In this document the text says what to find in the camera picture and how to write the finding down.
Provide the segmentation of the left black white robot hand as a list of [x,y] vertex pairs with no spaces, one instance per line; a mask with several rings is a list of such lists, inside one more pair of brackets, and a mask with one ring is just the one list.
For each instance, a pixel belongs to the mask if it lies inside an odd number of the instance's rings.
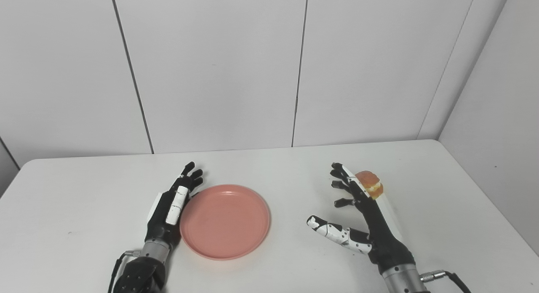
[[194,161],[185,165],[180,176],[168,191],[160,194],[147,222],[145,241],[161,241],[170,248],[181,239],[179,222],[186,204],[194,196],[194,190],[203,183],[203,171],[195,170]]

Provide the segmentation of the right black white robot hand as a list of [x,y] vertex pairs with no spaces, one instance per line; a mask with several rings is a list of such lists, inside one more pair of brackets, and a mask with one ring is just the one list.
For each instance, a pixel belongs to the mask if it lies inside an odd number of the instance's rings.
[[326,239],[367,255],[371,263],[378,266],[380,274],[395,266],[415,265],[414,256],[403,243],[398,223],[393,217],[393,210],[384,195],[384,186],[379,177],[368,170],[353,173],[338,162],[334,162],[331,167],[330,174],[336,178],[331,186],[352,196],[350,199],[341,198],[334,201],[334,206],[354,206],[362,214],[369,231],[366,233],[327,222],[318,216],[310,216],[306,224]]

